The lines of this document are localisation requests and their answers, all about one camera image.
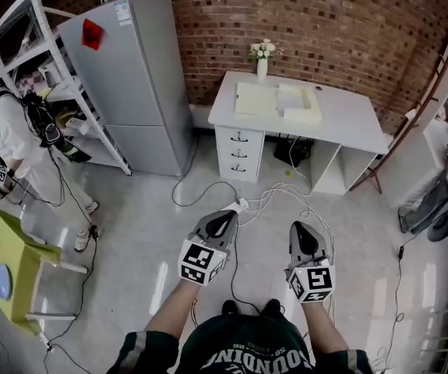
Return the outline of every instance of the white shirt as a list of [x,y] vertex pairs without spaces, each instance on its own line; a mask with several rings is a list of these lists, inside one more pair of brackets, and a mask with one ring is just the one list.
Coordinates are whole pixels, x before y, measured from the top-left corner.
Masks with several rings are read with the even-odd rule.
[[42,161],[45,149],[40,139],[30,130],[23,106],[8,94],[0,97],[0,157],[6,164],[11,160],[23,160],[16,171],[22,178],[30,168]]

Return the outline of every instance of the blue circle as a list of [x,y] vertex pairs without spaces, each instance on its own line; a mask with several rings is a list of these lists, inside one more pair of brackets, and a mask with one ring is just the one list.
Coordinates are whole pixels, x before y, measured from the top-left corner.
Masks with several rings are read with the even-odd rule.
[[11,297],[11,293],[11,273],[4,263],[0,263],[0,298],[7,300]]

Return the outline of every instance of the gray refrigerator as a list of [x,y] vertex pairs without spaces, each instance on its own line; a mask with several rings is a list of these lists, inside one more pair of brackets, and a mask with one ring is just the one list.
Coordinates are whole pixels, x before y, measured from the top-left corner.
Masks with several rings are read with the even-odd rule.
[[[102,29],[97,50],[83,22]],[[58,26],[101,122],[134,171],[181,175],[192,142],[171,0],[115,0]]]

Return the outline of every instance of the floor outlet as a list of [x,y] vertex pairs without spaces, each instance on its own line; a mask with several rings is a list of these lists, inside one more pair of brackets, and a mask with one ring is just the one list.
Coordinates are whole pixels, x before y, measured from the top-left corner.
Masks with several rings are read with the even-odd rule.
[[225,208],[223,208],[222,210],[235,210],[238,214],[240,214],[243,210],[246,210],[249,208],[249,204],[248,201],[246,201],[245,198],[240,198],[239,199],[239,204],[237,203],[232,203],[229,206],[226,206]]

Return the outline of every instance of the refrigerator door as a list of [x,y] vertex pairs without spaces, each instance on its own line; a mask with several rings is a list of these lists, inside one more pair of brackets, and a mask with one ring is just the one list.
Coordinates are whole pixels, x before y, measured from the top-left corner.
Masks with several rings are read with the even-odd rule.
[[[163,125],[129,0],[110,2],[58,26],[83,87],[104,123]],[[82,45],[83,21],[103,30],[97,50]]]
[[182,174],[165,127],[106,125],[105,128],[134,171],[171,176]]

